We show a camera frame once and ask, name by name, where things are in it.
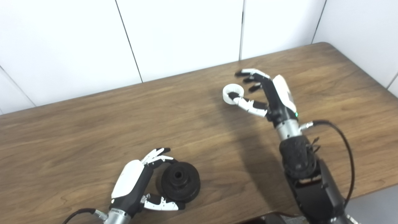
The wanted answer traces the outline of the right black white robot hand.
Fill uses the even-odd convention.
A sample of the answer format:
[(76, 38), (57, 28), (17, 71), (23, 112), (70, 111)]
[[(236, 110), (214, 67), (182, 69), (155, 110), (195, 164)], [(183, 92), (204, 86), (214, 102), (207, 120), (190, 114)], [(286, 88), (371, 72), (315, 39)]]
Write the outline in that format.
[(236, 77), (245, 77), (244, 83), (255, 82), (249, 92), (262, 89), (267, 103), (245, 98), (244, 89), (240, 85), (230, 84), (223, 88), (223, 100), (236, 105), (244, 111), (256, 116), (265, 117), (276, 128), (288, 120), (298, 120), (290, 89), (281, 75), (270, 78), (266, 73), (254, 68), (246, 68), (235, 73)]

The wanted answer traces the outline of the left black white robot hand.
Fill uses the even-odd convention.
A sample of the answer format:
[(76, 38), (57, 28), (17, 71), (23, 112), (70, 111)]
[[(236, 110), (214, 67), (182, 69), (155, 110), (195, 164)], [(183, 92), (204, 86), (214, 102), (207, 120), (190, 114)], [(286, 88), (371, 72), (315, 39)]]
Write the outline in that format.
[(159, 195), (145, 194), (154, 169), (163, 163), (177, 162), (173, 157), (164, 155), (170, 151), (168, 147), (155, 148), (143, 159), (135, 159), (125, 165), (111, 193), (107, 221), (113, 219), (127, 223), (143, 209), (156, 211), (185, 209), (185, 203), (172, 201)]

